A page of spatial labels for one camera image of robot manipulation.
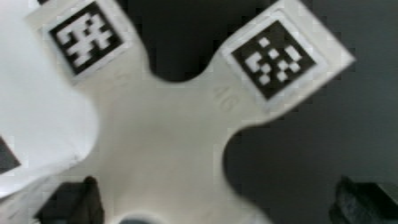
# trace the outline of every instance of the black square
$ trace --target black square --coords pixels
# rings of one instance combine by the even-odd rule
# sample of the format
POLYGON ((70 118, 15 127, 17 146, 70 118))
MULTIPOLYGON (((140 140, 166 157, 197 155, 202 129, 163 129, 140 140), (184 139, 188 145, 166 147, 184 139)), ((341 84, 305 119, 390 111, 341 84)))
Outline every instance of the black square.
POLYGON ((314 59, 278 21, 232 51, 232 57, 264 99, 269 100, 316 66, 314 59))
POLYGON ((78 76, 122 44, 95 2, 49 30, 49 36, 78 76))
POLYGON ((8 172, 15 167, 19 167, 19 165, 21 163, 10 152, 3 139, 0 138, 0 174, 8 172))

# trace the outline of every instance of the white plastic part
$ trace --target white plastic part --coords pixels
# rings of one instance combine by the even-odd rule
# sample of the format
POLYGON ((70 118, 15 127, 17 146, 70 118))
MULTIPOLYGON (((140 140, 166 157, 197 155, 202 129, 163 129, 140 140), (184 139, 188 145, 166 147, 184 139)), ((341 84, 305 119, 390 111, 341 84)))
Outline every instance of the white plastic part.
MULTIPOLYGON (((78 160, 88 155, 78 166, 49 179, 46 188, 49 186, 53 190, 62 181, 81 181, 86 175, 95 177, 106 224, 118 224, 126 218, 145 219, 152 224, 269 223, 225 183, 223 147, 238 130, 287 112, 353 61, 301 3, 280 0, 273 4, 225 41, 202 74, 181 84, 165 83, 150 74, 134 28, 111 0, 51 1, 26 22, 31 28, 26 38, 37 37, 26 46, 30 57, 42 61, 31 69, 15 70, 17 75, 0 74, 7 85, 0 100, 12 101, 12 106, 0 111, 1 134, 5 140, 8 136, 19 142, 23 150, 15 147, 15 152, 31 153, 26 158, 17 155, 21 160, 30 164, 39 160, 42 168, 53 167, 51 162, 76 163, 62 153, 74 155, 78 160), (122 44, 79 70, 88 59, 86 42, 78 49, 72 69, 49 33, 58 27, 69 29, 69 33, 83 32, 78 25, 62 24, 92 2, 122 44), (266 48, 271 40, 255 40, 275 23, 294 39, 291 46, 300 47, 266 48), (246 60, 239 61, 241 46, 252 41, 257 41, 257 56, 248 59, 246 55, 246 60), (264 48, 269 59, 282 54, 291 58, 289 61, 277 59, 275 77, 269 73, 275 66, 261 61, 264 48), (303 57, 312 64, 285 85, 303 66, 303 57), (275 81, 280 84, 277 91, 266 86, 275 81)), ((37 170, 21 168, 12 171, 14 177, 0 176, 0 186, 19 184, 5 193, 26 186, 33 175, 28 172, 37 174, 37 170)))

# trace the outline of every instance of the dark surface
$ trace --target dark surface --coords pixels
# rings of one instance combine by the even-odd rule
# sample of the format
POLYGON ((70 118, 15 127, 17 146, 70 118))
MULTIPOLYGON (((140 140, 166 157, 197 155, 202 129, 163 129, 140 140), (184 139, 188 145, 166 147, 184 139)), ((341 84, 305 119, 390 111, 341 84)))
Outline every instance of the dark surface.
MULTIPOLYGON (((230 32, 264 0, 126 0, 166 80, 202 71, 230 32)), ((307 0, 357 57, 355 66, 271 124, 236 134, 225 173, 277 224, 330 223, 341 175, 398 183, 398 1, 307 0)))
POLYGON ((102 224, 102 206, 97 183, 86 177, 83 183, 63 183, 37 213, 42 224, 102 224))
POLYGON ((0 174, 8 172, 14 168, 17 168, 21 165, 14 153, 10 151, 10 148, 7 146, 7 143, 0 137, 0 174))

